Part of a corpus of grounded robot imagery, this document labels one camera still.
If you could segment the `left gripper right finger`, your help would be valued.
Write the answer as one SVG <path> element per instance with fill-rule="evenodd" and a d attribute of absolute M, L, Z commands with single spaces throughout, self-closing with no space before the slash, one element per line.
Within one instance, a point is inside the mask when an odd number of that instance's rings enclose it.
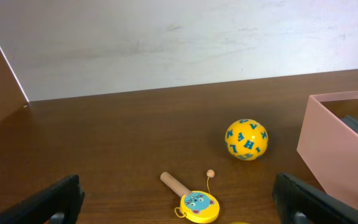
<path fill-rule="evenodd" d="M 358 210 L 287 173 L 276 176 L 272 198 L 281 223 L 358 224 Z"/>

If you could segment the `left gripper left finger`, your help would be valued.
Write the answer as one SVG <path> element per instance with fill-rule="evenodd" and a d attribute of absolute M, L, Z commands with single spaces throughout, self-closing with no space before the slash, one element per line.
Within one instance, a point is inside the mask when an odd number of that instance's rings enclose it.
<path fill-rule="evenodd" d="M 0 213 L 0 223 L 76 223 L 85 192 L 69 175 Z"/>

